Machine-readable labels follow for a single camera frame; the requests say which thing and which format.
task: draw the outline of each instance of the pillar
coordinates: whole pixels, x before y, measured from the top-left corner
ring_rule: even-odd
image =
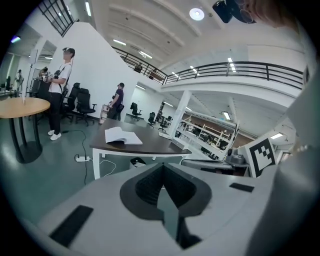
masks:
[[[190,97],[191,97],[191,92],[189,90],[185,90],[179,102],[178,108],[176,109],[174,116],[172,117],[173,120],[168,130],[168,134],[172,137],[174,137],[176,134],[176,130],[178,129],[181,118],[184,115],[186,107],[188,106]]]

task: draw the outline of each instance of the paper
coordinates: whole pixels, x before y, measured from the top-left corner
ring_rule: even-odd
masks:
[[[142,141],[134,132],[123,131],[120,127],[113,127],[104,131],[105,143],[122,141],[126,145],[142,145]]]
[[[159,136],[164,137],[164,138],[166,138],[168,140],[172,140],[172,137],[170,135],[162,133],[162,132],[159,132]]]

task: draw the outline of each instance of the white t-shirt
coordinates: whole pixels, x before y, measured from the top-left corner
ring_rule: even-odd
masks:
[[[49,92],[50,93],[58,93],[58,94],[62,94],[61,90],[64,89],[64,86],[70,76],[70,73],[71,73],[71,62],[68,62],[68,63],[65,63],[65,64],[62,64],[60,67],[59,67],[59,70],[63,70],[60,74],[59,74],[59,79],[60,78],[65,78],[65,82],[64,84],[61,84],[61,89],[60,89],[60,86],[58,83],[55,83],[55,82],[52,82],[51,85],[50,85],[50,88],[49,88]]]

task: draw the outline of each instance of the open book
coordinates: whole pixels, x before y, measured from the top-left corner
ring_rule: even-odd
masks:
[[[134,132],[123,131],[121,127],[113,127],[104,131],[105,143],[122,141],[126,145],[142,145],[142,141]]]

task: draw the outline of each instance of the floor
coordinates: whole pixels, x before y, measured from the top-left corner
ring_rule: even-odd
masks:
[[[133,121],[130,116],[126,116],[124,121],[152,129],[144,120]],[[26,140],[34,141],[32,121],[25,117],[23,123]],[[18,141],[22,144],[18,120],[16,120],[15,128]],[[61,131],[68,130],[70,132],[62,134],[62,137],[56,141],[51,141],[47,134],[49,131],[48,120],[42,119],[39,122],[38,130],[43,152],[36,161],[21,164],[16,160],[16,151],[12,142],[9,122],[6,119],[0,119],[1,182],[19,217],[26,218],[37,224],[47,212],[85,186],[85,163],[75,162],[74,157],[76,154],[84,156],[82,148],[84,135],[80,132],[83,131],[86,135],[86,140],[84,141],[86,154],[92,158],[92,150],[89,144],[98,128],[97,121],[95,121],[94,125],[91,122],[90,126],[87,127],[82,121],[78,124],[69,124],[69,121],[64,119],[61,121]],[[107,155],[105,159],[116,164],[116,169],[113,172],[113,174],[116,174],[129,169],[131,157]],[[179,163],[180,159],[181,157],[157,157],[153,161],[151,157],[143,157],[147,164],[157,162]],[[113,164],[103,162],[100,165],[101,176],[108,174],[112,169]],[[89,161],[87,162],[86,183],[88,184],[93,180],[93,163]],[[158,208],[165,211],[165,227],[174,237],[178,210],[165,189],[161,190]]]

